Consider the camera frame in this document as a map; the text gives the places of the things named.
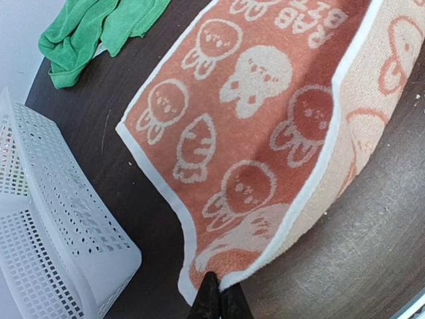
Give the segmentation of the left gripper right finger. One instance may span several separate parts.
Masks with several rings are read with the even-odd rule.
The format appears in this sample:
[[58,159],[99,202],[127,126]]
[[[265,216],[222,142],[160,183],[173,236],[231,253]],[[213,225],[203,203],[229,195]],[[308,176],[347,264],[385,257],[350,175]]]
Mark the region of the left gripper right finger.
[[240,284],[234,284],[220,294],[222,319],[254,319]]

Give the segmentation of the green microfiber towel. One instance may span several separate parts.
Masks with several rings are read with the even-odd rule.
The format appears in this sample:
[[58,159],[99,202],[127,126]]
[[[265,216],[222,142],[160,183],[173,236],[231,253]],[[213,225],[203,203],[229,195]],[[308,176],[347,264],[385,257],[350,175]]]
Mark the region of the green microfiber towel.
[[144,37],[169,4],[162,0],[67,1],[39,39],[39,50],[50,61],[53,86],[74,86],[100,45],[115,57],[129,38]]

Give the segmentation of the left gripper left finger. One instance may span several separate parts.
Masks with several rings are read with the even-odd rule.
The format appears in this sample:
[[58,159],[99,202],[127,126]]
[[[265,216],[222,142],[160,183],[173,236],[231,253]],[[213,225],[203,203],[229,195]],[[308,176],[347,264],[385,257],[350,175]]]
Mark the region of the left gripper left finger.
[[195,301],[187,319],[219,319],[220,291],[218,278],[214,272],[207,272],[199,287]]

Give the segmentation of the orange bunny pattern towel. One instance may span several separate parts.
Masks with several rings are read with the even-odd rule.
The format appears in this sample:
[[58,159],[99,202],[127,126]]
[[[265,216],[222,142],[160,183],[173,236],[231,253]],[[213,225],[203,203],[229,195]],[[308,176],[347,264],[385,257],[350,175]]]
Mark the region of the orange bunny pattern towel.
[[212,1],[117,133],[176,213],[179,292],[289,249],[364,168],[424,42],[423,1]]

